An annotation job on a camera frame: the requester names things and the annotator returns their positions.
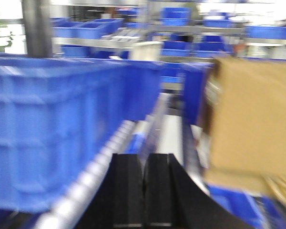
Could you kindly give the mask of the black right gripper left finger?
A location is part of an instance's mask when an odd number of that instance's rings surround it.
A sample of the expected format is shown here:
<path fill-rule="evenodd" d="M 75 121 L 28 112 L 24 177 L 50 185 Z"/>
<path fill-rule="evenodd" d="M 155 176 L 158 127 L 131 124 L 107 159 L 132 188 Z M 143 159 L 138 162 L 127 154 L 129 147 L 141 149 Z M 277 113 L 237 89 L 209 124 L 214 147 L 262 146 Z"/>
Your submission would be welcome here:
<path fill-rule="evenodd" d="M 143 177 L 137 154 L 113 154 L 78 229 L 143 229 Z"/>

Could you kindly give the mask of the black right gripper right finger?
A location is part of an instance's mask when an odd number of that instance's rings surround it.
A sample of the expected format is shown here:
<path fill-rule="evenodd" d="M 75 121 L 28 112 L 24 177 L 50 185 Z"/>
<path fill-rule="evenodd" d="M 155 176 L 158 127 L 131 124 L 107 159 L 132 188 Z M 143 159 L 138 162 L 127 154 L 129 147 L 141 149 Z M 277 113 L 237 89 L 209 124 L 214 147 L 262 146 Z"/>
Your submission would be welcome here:
<path fill-rule="evenodd" d="M 143 187 L 147 229 L 251 228 L 205 194 L 173 154 L 148 156 Z"/>

